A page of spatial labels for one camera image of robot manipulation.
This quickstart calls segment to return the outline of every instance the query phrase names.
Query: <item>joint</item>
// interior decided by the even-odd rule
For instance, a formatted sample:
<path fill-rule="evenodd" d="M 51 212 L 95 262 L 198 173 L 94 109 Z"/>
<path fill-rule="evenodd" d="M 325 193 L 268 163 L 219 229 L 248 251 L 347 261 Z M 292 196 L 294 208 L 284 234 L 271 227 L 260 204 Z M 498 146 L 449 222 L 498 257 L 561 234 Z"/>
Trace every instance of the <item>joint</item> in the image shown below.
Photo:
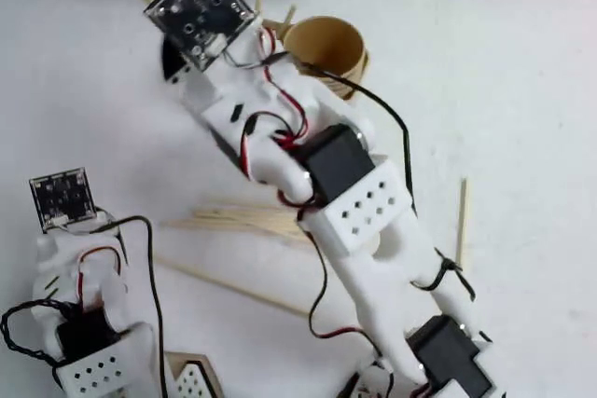
<path fill-rule="evenodd" d="M 407 342 L 424 367 L 431 391 L 455 380 L 467 396 L 481 398 L 493 387 L 475 362 L 479 348 L 452 317 L 432 317 Z"/>
<path fill-rule="evenodd" d="M 322 130 L 291 152 L 310 174 L 313 189 L 323 205 L 332 202 L 375 169 L 363 142 L 362 132 L 339 124 Z"/>

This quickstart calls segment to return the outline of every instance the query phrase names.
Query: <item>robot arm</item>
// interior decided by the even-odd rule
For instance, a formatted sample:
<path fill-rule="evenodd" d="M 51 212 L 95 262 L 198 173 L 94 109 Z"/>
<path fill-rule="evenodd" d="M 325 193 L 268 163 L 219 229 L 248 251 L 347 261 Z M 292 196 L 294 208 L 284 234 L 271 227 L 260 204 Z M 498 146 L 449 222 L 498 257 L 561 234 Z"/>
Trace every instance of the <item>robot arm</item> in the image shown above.
<path fill-rule="evenodd" d="M 257 50 L 267 47 L 266 34 L 258 23 L 254 26 L 229 47 L 234 61 L 263 58 Z M 275 186 L 284 203 L 302 205 L 300 225 L 346 287 L 363 330 L 389 360 L 396 383 L 411 389 L 429 383 L 422 391 L 427 396 L 501 396 L 492 376 L 493 345 L 479 335 L 469 285 L 451 273 L 436 281 L 442 269 L 457 266 L 434 248 L 421 227 L 396 165 L 371 155 L 370 122 L 318 80 L 302 75 L 290 58 L 252 69 L 215 65 L 201 76 L 217 85 L 222 78 L 240 79 L 239 72 L 242 82 L 227 85 L 226 94 L 208 107 L 197 106 L 205 99 L 193 89 L 184 103 L 192 104 L 189 111 L 250 180 Z M 277 138 L 283 123 L 301 128 L 300 112 L 288 95 L 309 121 L 308 132 L 291 145 Z M 250 123 L 261 113 L 267 116 Z M 367 247 L 375 239 L 380 245 L 371 254 Z M 415 285 L 434 287 L 427 293 Z M 413 294 L 421 304 L 430 302 L 442 319 L 414 321 L 415 310 L 400 299 Z M 420 331 L 406 337 L 413 327 Z M 444 359 L 443 366 L 426 361 L 430 353 L 439 359 L 444 347 L 453 349 L 451 360 Z"/>

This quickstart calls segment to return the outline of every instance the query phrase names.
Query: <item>black wire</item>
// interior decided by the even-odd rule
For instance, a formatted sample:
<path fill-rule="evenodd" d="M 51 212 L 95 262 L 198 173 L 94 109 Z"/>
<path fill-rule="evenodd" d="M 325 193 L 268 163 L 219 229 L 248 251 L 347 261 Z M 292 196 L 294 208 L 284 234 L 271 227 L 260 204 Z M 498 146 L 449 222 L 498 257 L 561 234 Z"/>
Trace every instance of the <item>black wire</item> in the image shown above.
<path fill-rule="evenodd" d="M 391 372 L 389 382 L 388 382 L 388 390 L 385 393 L 385 398 L 390 398 L 390 393 L 392 393 L 393 388 L 394 388 L 394 372 Z"/>
<path fill-rule="evenodd" d="M 313 238 L 311 233 L 306 232 L 306 235 L 309 238 L 309 240 L 311 240 L 313 246 L 315 247 L 315 250 L 317 251 L 317 255 L 319 256 L 319 261 L 321 262 L 322 270 L 324 271 L 324 283 L 322 284 L 321 291 L 315 298 L 315 301 L 313 302 L 313 304 L 311 306 L 311 310 L 309 311 L 309 330 L 311 331 L 311 334 L 314 335 L 315 337 L 317 337 L 318 339 L 331 339 L 332 337 L 345 335 L 348 333 L 357 333 L 357 334 L 361 335 L 362 337 L 364 337 L 371 344 L 371 346 L 375 350 L 377 356 L 381 358 L 383 356 L 382 351 L 377 346 L 377 344 L 373 341 L 373 339 L 371 339 L 371 337 L 361 328 L 347 326 L 347 327 L 340 328 L 336 331 L 326 333 L 324 335 L 317 333 L 315 331 L 315 329 L 313 328 L 313 314 L 315 313 L 315 310 L 317 309 L 319 302 L 321 302 L 322 298 L 324 298 L 324 295 L 326 294 L 326 290 L 327 290 L 327 267 L 326 267 L 326 262 L 324 261 L 324 256 L 321 253 L 321 249 L 319 249 L 319 246 L 315 242 L 315 239 Z"/>
<path fill-rule="evenodd" d="M 322 69 L 314 64 L 311 64 L 309 62 L 298 62 L 298 63 L 304 65 L 307 69 L 311 70 L 312 72 L 317 73 L 318 75 L 323 75 L 323 76 L 332 78 L 333 80 L 338 81 L 339 83 L 341 83 L 345 86 L 348 86 L 349 88 L 358 90 L 362 94 L 368 96 L 371 100 L 373 100 L 375 103 L 377 103 L 379 106 L 381 106 L 394 119 L 394 121 L 398 124 L 400 129 L 402 129 L 402 148 L 403 148 L 403 152 L 404 152 L 404 181 L 405 181 L 407 189 L 410 193 L 410 196 L 412 197 L 412 210 L 416 214 L 417 207 L 414 202 L 414 190 L 412 187 L 412 169 L 410 166 L 409 128 L 407 127 L 407 124 L 404 122 L 402 117 L 399 116 L 398 113 L 394 109 L 392 109 L 392 107 L 388 103 L 386 103 L 384 100 L 382 100 L 376 94 L 371 92 L 369 89 L 364 88 L 360 84 L 356 84 L 353 81 L 351 81 L 350 79 L 347 79 L 343 76 L 328 72 L 328 70 L 324 70 L 324 69 Z"/>
<path fill-rule="evenodd" d="M 56 361 L 43 350 L 31 350 L 18 345 L 10 336 L 10 328 L 8 327 L 8 319 L 10 319 L 10 316 L 19 311 L 34 307 L 54 308 L 58 310 L 67 321 L 70 321 L 75 315 L 80 313 L 79 307 L 74 303 L 60 302 L 58 300 L 52 300 L 48 298 L 30 300 L 9 309 L 2 315 L 2 320 L 0 321 L 0 331 L 2 332 L 2 336 L 4 337 L 4 341 L 6 342 L 8 349 L 24 354 L 31 358 L 44 361 L 46 364 L 52 367 L 52 376 L 54 377 L 56 383 L 62 387 L 60 381 L 58 380 L 58 376 L 56 375 L 56 368 L 61 365 L 58 361 Z"/>
<path fill-rule="evenodd" d="M 242 62 L 236 62 L 236 60 L 232 57 L 232 55 L 230 55 L 230 53 L 227 50 L 224 50 L 223 53 L 224 53 L 224 59 L 229 64 L 231 64 L 233 67 L 236 67 L 237 69 L 257 69 L 258 67 L 272 65 L 272 64 L 278 62 L 279 60 L 281 60 L 284 56 L 286 56 L 288 54 L 287 51 L 279 51 L 277 53 L 272 53 L 270 56 L 264 58 L 261 61 L 242 63 Z"/>
<path fill-rule="evenodd" d="M 133 221 L 141 221 L 146 225 L 147 228 L 147 264 L 149 268 L 149 284 L 151 286 L 151 294 L 156 305 L 156 313 L 158 314 L 158 351 L 159 351 L 159 362 L 160 362 L 160 387 L 162 398 L 168 397 L 168 389 L 166 387 L 166 373 L 164 367 L 164 334 L 163 334 L 163 319 L 161 315 L 160 298 L 158 297 L 158 290 L 156 288 L 156 280 L 153 272 L 153 227 L 147 218 L 140 215 L 130 216 L 128 218 L 113 221 L 103 226 L 99 226 L 92 230 L 90 234 L 102 233 L 106 230 L 110 230 L 114 227 L 122 226 Z"/>
<path fill-rule="evenodd" d="M 98 207 L 97 205 L 95 206 L 95 210 L 104 212 L 105 216 L 108 218 L 108 223 L 112 222 L 112 220 L 110 219 L 110 216 L 112 215 L 112 213 L 108 212 L 106 209 L 103 209 L 102 207 Z M 122 254 L 124 255 L 124 261 L 128 266 L 129 265 L 129 256 L 127 254 L 127 248 L 124 245 L 124 239 L 122 238 L 122 232 L 120 232 L 120 229 L 118 229 L 118 233 L 116 234 L 116 239 L 120 243 L 120 247 L 122 248 Z"/>

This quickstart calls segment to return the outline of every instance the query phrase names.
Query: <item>electronic component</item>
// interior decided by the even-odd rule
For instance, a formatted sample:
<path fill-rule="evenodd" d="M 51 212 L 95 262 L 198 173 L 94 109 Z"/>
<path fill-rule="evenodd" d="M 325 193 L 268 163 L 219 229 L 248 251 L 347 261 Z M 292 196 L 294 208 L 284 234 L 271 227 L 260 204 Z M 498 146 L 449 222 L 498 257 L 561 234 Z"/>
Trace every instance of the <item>electronic component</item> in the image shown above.
<path fill-rule="evenodd" d="M 120 340 L 105 319 L 104 309 L 80 313 L 57 328 L 64 358 L 69 363 L 83 359 Z"/>
<path fill-rule="evenodd" d="M 154 0 L 145 13 L 201 71 L 255 18 L 244 0 Z"/>
<path fill-rule="evenodd" d="M 176 84 L 190 72 L 190 68 L 178 48 L 165 37 L 161 45 L 161 70 L 166 82 Z"/>
<path fill-rule="evenodd" d="M 310 173 L 315 191 L 325 203 L 337 198 L 375 168 L 353 130 L 341 124 L 322 130 L 292 156 Z"/>
<path fill-rule="evenodd" d="M 479 348 L 451 317 L 432 317 L 407 341 L 423 364 L 432 391 L 440 391 L 451 379 L 470 398 L 481 398 L 492 388 L 475 363 Z"/>
<path fill-rule="evenodd" d="M 96 216 L 84 168 L 31 179 L 29 186 L 44 232 Z"/>

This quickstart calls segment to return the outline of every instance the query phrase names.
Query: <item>cable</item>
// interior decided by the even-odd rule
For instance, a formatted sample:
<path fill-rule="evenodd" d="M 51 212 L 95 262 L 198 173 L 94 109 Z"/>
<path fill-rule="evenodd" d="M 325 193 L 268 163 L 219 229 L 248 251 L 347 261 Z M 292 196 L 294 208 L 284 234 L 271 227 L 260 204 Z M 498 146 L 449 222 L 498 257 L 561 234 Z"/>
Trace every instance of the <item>cable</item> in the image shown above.
<path fill-rule="evenodd" d="M 430 391 L 431 389 L 431 385 L 429 383 L 423 384 L 421 387 L 415 389 L 414 391 L 412 391 L 410 393 L 410 398 L 420 398 L 423 397 L 423 394 L 426 393 L 426 396 L 429 396 L 427 394 L 428 391 Z"/>
<path fill-rule="evenodd" d="M 333 74 L 333 73 L 329 72 L 328 70 L 324 70 L 324 69 L 322 69 L 314 64 L 311 64 L 309 62 L 301 62 L 299 60 L 297 60 L 297 62 L 299 64 L 305 66 L 307 69 L 309 69 L 313 72 L 316 72 L 318 75 L 323 75 L 323 76 L 332 78 L 333 80 L 338 81 L 339 83 L 342 83 L 343 85 L 348 86 L 349 88 L 358 90 L 362 94 L 368 96 L 371 100 L 373 100 L 375 103 L 377 103 L 379 106 L 381 106 L 394 119 L 394 121 L 398 124 L 400 129 L 402 129 L 402 147 L 403 147 L 403 152 L 404 152 L 404 178 L 405 178 L 405 183 L 406 183 L 407 189 L 410 193 L 410 196 L 412 197 L 412 210 L 416 214 L 417 208 L 415 206 L 415 201 L 414 201 L 414 190 L 412 187 L 412 169 L 410 166 L 410 135 L 409 135 L 409 129 L 407 127 L 407 124 L 404 122 L 402 117 L 394 109 L 392 109 L 392 107 L 390 107 L 390 105 L 388 103 L 386 103 L 384 100 L 382 100 L 376 94 L 374 94 L 370 90 L 362 87 L 361 85 L 354 83 L 350 79 L 347 79 L 340 75 Z"/>
<path fill-rule="evenodd" d="M 393 388 L 394 388 L 394 372 L 391 372 L 390 377 L 388 379 L 388 390 L 385 393 L 385 398 L 390 398 L 390 393 L 392 393 Z"/>
<path fill-rule="evenodd" d="M 113 223 L 114 221 L 116 221 L 116 218 L 114 217 L 114 215 L 112 213 L 110 213 L 108 210 L 103 209 L 102 207 L 98 207 L 97 205 L 95 206 L 95 210 L 104 212 L 105 216 L 108 218 L 108 223 Z M 124 239 L 122 238 L 122 232 L 120 232 L 120 228 L 118 229 L 118 232 L 116 234 L 116 239 L 118 240 L 118 242 L 120 243 L 120 247 L 122 248 L 122 254 L 124 255 L 124 262 L 128 266 L 129 265 L 129 255 L 127 254 L 127 248 L 124 245 Z"/>
<path fill-rule="evenodd" d="M 77 264 L 77 271 L 78 271 L 78 278 L 76 281 L 76 288 L 78 291 L 78 299 L 79 299 L 79 303 L 81 305 L 81 307 L 83 307 L 83 272 L 81 272 L 81 263 L 83 263 L 83 261 L 85 260 L 85 258 L 87 258 L 88 255 L 91 254 L 96 254 L 98 252 L 101 251 L 111 251 L 114 253 L 114 255 L 116 256 L 116 261 L 117 261 L 117 273 L 118 275 L 121 274 L 122 272 L 122 260 L 120 259 L 120 254 L 118 253 L 118 251 L 112 247 L 112 246 L 101 246 L 101 247 L 96 247 L 94 249 L 88 250 L 86 251 L 83 255 L 81 255 L 81 257 L 78 259 L 78 264 Z"/>
<path fill-rule="evenodd" d="M 10 328 L 8 327 L 8 319 L 10 318 L 10 316 L 19 311 L 31 309 L 34 307 L 54 308 L 58 310 L 67 321 L 71 320 L 75 315 L 80 313 L 80 309 L 77 305 L 73 303 L 59 302 L 58 300 L 42 298 L 38 300 L 30 300 L 27 302 L 23 302 L 20 305 L 17 305 L 16 307 L 9 309 L 2 315 L 2 320 L 0 321 L 0 332 L 2 332 L 2 336 L 4 337 L 4 341 L 6 342 L 8 349 L 16 351 L 20 354 L 24 354 L 25 356 L 29 356 L 30 358 L 35 358 L 40 361 L 44 361 L 46 364 L 52 367 L 52 377 L 54 378 L 56 384 L 58 384 L 58 386 L 62 388 L 62 384 L 60 383 L 60 380 L 58 379 L 58 374 L 56 372 L 56 369 L 61 366 L 61 363 L 56 361 L 43 350 L 31 350 L 18 345 L 14 340 L 12 340 L 12 337 L 10 337 Z"/>
<path fill-rule="evenodd" d="M 241 132 L 241 146 L 239 149 L 239 159 L 241 164 L 241 171 L 247 177 L 247 179 L 252 180 L 252 176 L 249 170 L 249 157 L 247 154 L 247 137 L 253 132 L 255 126 L 257 125 L 257 119 L 261 116 L 273 117 L 280 120 L 286 127 L 287 136 L 283 139 L 278 139 L 274 137 L 274 141 L 278 143 L 282 148 L 287 149 L 293 142 L 294 137 L 289 140 L 289 136 L 294 136 L 295 133 L 292 131 L 292 128 L 288 124 L 286 120 L 282 117 L 274 114 L 270 111 L 257 111 L 251 114 L 246 121 L 244 122 L 243 131 Z"/>
<path fill-rule="evenodd" d="M 356 326 L 344 326 L 337 330 L 330 331 L 329 333 L 317 333 L 315 331 L 315 329 L 313 328 L 313 314 L 315 313 L 315 310 L 317 309 L 319 302 L 321 302 L 322 298 L 324 298 L 324 295 L 327 290 L 327 268 L 326 268 L 326 262 L 324 261 L 324 256 L 321 253 L 321 249 L 319 249 L 319 246 L 315 242 L 315 238 L 309 232 L 305 232 L 305 235 L 307 236 L 307 238 L 309 238 L 309 240 L 311 240 L 311 243 L 315 247 L 315 250 L 317 251 L 317 255 L 319 256 L 319 261 L 321 262 L 322 270 L 324 271 L 324 283 L 322 285 L 321 291 L 319 292 L 319 294 L 317 295 L 317 297 L 315 298 L 315 301 L 313 302 L 313 304 L 311 306 L 311 310 L 309 311 L 309 330 L 311 331 L 311 334 L 314 335 L 315 337 L 317 337 L 318 339 L 331 339 L 332 337 L 345 335 L 348 333 L 357 333 L 357 334 L 361 335 L 362 337 L 364 337 L 371 344 L 371 346 L 375 350 L 377 356 L 381 358 L 382 351 L 377 346 L 377 344 L 373 341 L 373 339 L 371 339 L 371 337 L 362 328 L 358 328 Z"/>
<path fill-rule="evenodd" d="M 120 219 L 118 221 L 114 221 L 112 223 L 105 224 L 103 226 L 99 226 L 96 229 L 92 230 L 90 234 L 102 233 L 106 230 L 110 230 L 114 227 L 122 226 L 123 224 L 127 224 L 134 221 L 141 221 L 143 224 L 146 225 L 147 228 L 147 265 L 149 270 L 149 284 L 151 286 L 151 294 L 153 295 L 153 300 L 156 305 L 156 313 L 158 314 L 158 352 L 160 357 L 160 388 L 162 398 L 167 398 L 168 389 L 166 387 L 166 373 L 164 367 L 163 319 L 161 315 L 160 298 L 158 297 L 158 290 L 156 288 L 156 280 L 153 271 L 153 227 L 151 226 L 151 222 L 149 222 L 149 220 L 144 216 L 135 215 L 130 216 L 128 218 Z"/>

